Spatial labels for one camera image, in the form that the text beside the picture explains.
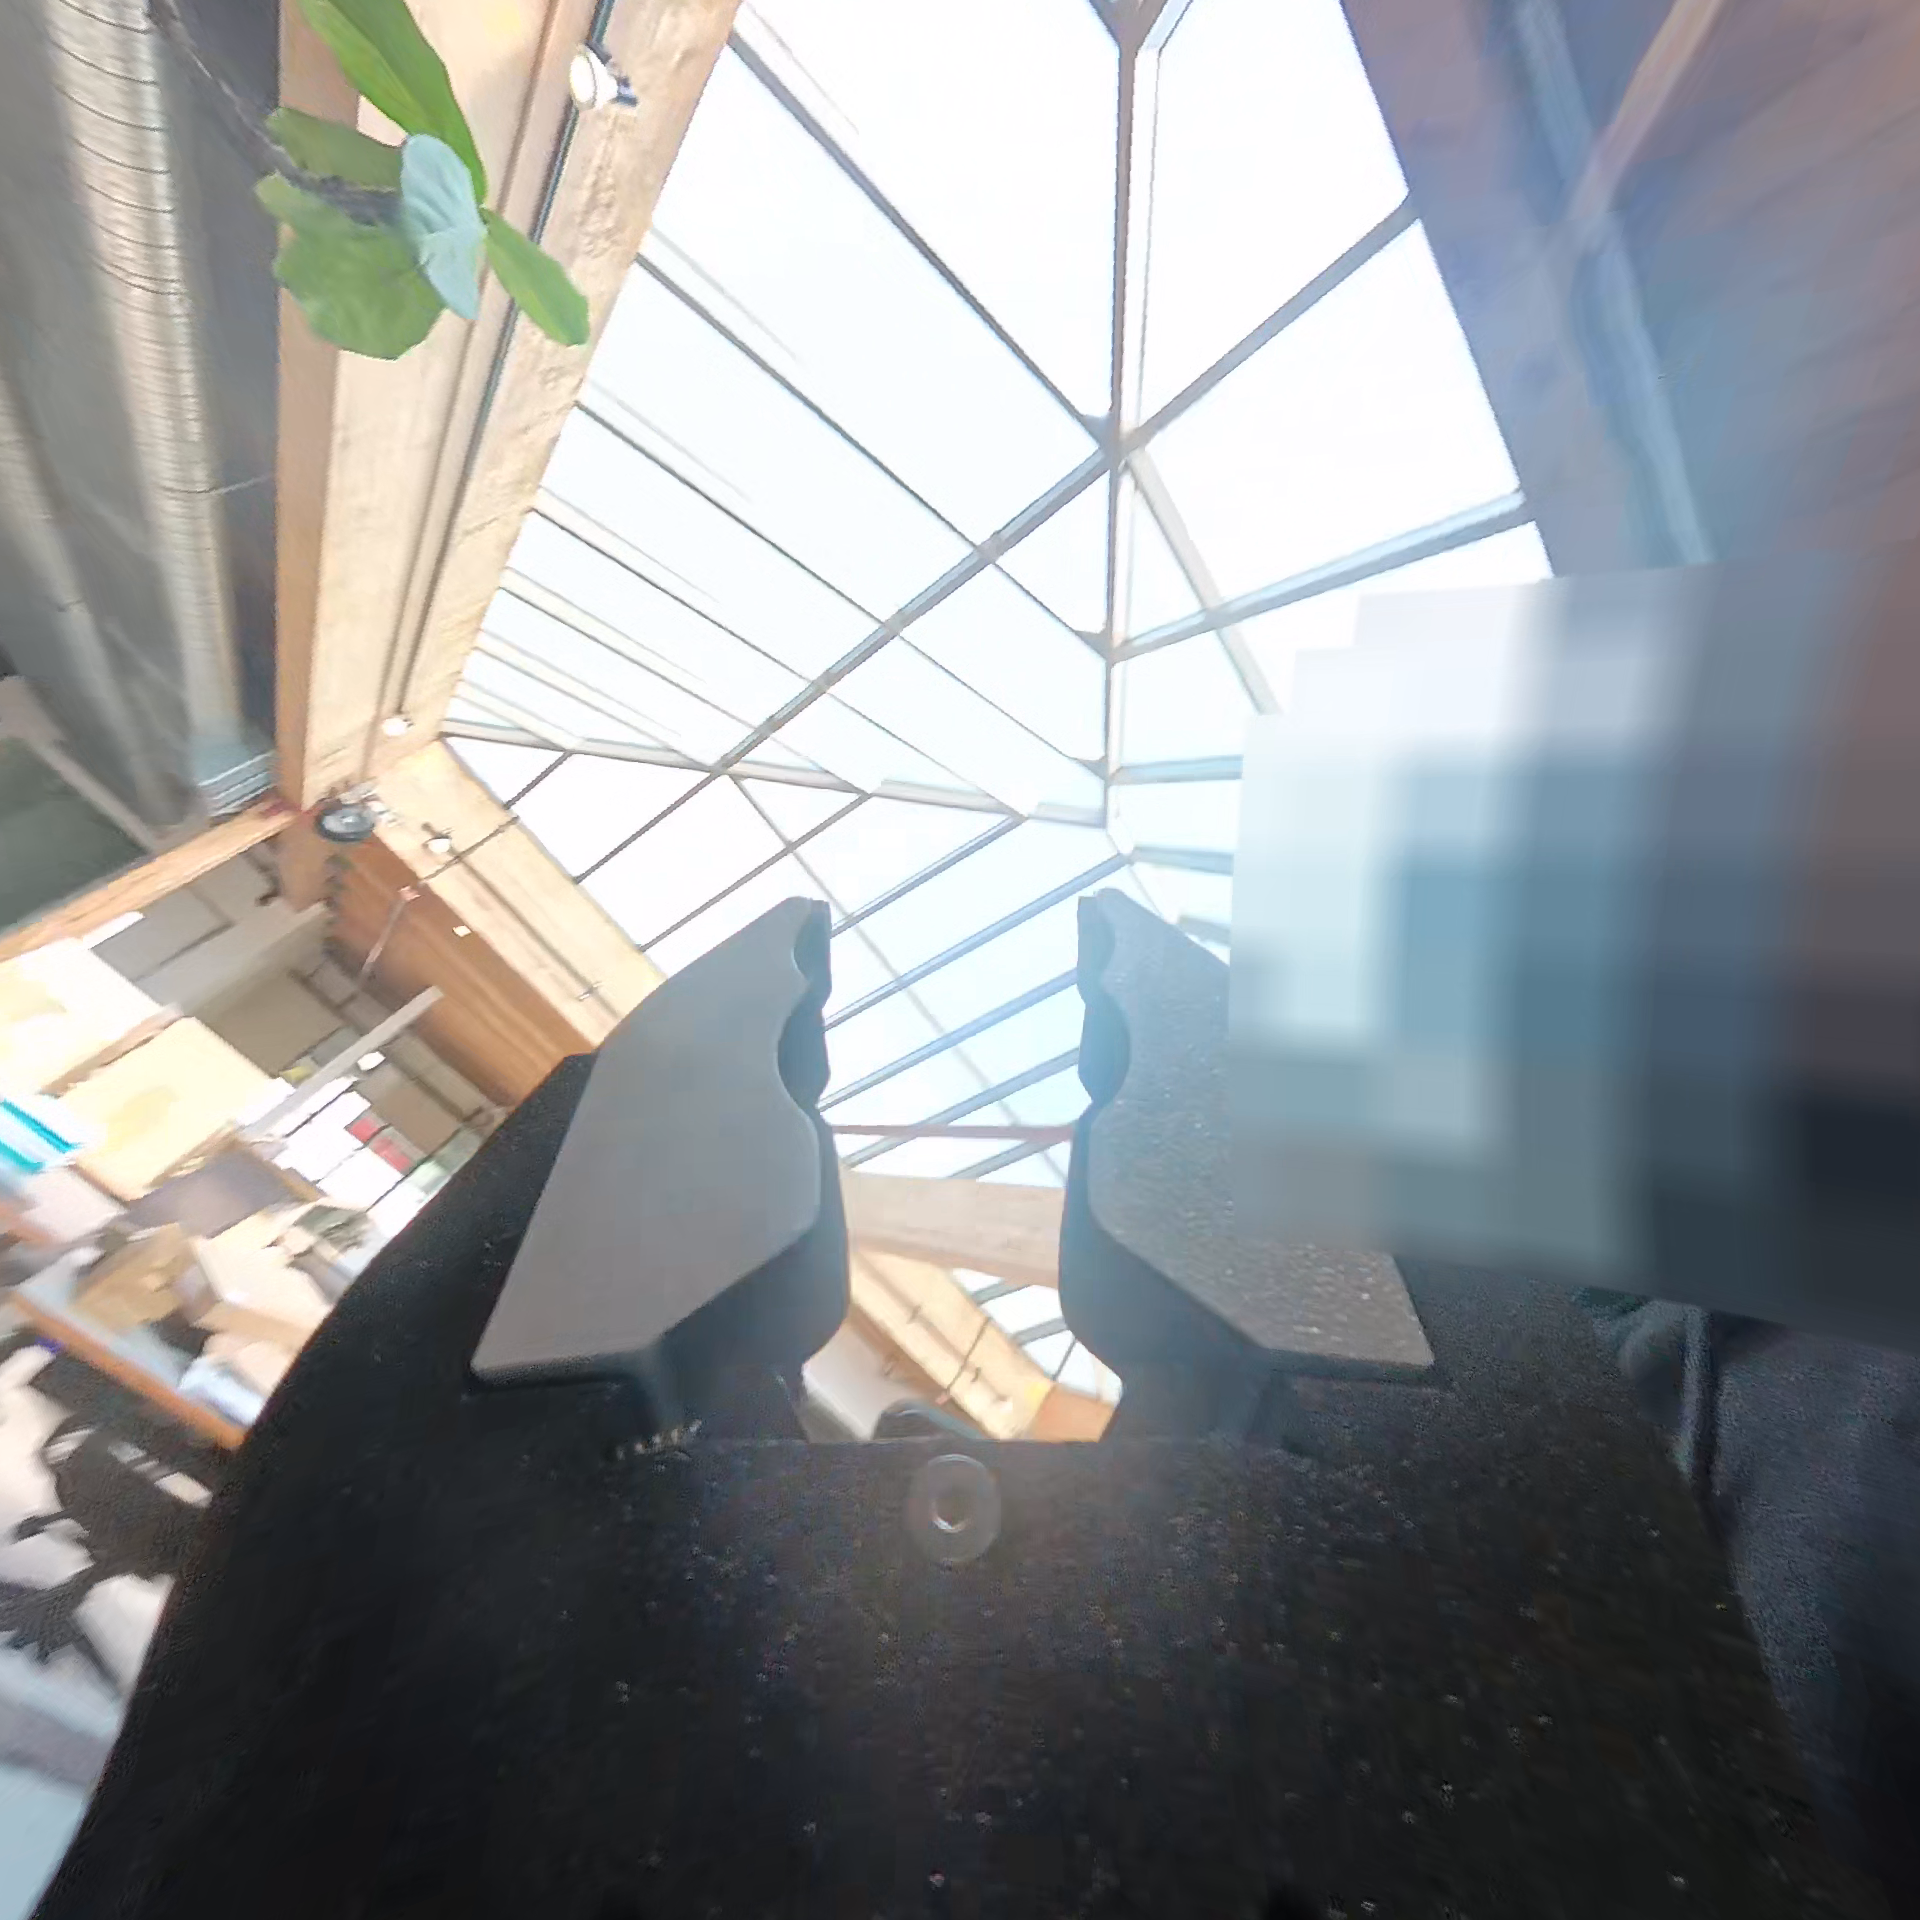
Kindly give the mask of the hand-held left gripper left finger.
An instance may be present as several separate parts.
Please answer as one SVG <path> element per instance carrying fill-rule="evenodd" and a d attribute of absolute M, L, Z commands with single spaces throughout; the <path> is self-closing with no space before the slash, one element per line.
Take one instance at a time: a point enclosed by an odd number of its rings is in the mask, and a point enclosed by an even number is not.
<path fill-rule="evenodd" d="M 804 1432 L 850 1309 L 830 1061 L 832 916 L 792 896 L 596 1050 L 492 1314 L 479 1381 L 612 1381 L 639 1432 Z"/>

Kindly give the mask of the black office chair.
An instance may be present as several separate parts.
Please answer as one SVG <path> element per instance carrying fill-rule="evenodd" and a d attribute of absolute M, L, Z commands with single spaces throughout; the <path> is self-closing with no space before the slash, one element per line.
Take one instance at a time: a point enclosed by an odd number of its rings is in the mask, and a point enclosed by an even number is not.
<path fill-rule="evenodd" d="M 30 1327 L 5 1336 L 5 1647 L 123 1696 L 222 1457 Z"/>

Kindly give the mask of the person's dark jacket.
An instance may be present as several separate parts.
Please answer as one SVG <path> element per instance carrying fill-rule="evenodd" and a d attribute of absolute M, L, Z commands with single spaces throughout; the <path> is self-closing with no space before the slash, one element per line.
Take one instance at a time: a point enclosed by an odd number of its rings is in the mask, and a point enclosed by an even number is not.
<path fill-rule="evenodd" d="M 1918 1914 L 1918 1358 L 1585 1287 L 1727 1557 L 1830 1848 Z"/>

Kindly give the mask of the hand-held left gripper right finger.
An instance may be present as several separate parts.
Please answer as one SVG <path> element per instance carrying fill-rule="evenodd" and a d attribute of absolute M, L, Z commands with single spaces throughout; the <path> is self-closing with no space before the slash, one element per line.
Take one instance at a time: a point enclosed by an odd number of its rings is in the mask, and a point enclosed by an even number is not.
<path fill-rule="evenodd" d="M 1121 1396 L 1109 1435 L 1311 1435 L 1304 1380 L 1430 1383 L 1395 1259 L 1237 1205 L 1231 969 L 1117 888 L 1077 901 L 1083 1001 L 1059 1294 Z"/>

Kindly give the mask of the green plant leaves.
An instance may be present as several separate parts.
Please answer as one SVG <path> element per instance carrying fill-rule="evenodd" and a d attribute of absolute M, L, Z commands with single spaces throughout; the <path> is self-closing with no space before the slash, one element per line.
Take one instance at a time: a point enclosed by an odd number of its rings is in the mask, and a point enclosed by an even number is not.
<path fill-rule="evenodd" d="M 400 139 L 341 117 L 276 107 L 273 159 L 254 186 L 278 227 L 275 276 L 309 327 L 361 357 L 396 362 L 442 315 L 479 318 L 492 276 L 543 336 L 583 347 L 586 296 L 491 204 L 468 113 L 442 55 L 405 1 L 301 1 L 363 104 Z"/>

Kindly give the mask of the cluttered wooden shelf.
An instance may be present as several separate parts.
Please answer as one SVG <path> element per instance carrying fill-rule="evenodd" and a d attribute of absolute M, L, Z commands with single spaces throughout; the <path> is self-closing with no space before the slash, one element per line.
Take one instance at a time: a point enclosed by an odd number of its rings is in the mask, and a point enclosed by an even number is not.
<path fill-rule="evenodd" d="M 321 906 L 208 881 L 2 966 L 5 1292 L 26 1332 L 237 1447 L 502 1115 Z"/>

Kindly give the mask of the light wooden roof beam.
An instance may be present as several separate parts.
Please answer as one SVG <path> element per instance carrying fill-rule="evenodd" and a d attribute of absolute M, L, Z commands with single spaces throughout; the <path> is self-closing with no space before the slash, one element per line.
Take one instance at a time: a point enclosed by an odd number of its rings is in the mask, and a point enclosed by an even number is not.
<path fill-rule="evenodd" d="M 1061 1188 L 845 1169 L 840 1191 L 848 1235 L 864 1251 L 1003 1283 L 1061 1283 Z"/>

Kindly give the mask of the silver ventilation duct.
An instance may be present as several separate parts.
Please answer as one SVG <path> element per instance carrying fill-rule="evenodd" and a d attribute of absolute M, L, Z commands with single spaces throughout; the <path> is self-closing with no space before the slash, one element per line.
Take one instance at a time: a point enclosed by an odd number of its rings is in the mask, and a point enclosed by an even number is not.
<path fill-rule="evenodd" d="M 2 8 L 5 668 L 151 829 L 276 780 L 275 227 L 147 3 Z"/>

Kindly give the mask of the thick wooden roof beam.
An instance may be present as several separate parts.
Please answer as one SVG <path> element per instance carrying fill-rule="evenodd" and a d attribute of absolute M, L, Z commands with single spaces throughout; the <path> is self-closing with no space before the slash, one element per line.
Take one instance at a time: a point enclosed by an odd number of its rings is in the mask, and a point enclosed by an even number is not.
<path fill-rule="evenodd" d="M 491 201 L 589 299 L 596 345 L 636 264 L 736 1 L 411 3 L 442 55 Z M 578 111 L 569 59 L 606 48 L 636 107 Z M 486 282 L 408 356 L 325 344 L 281 296 L 278 790 L 310 809 L 442 732 L 590 347 Z"/>

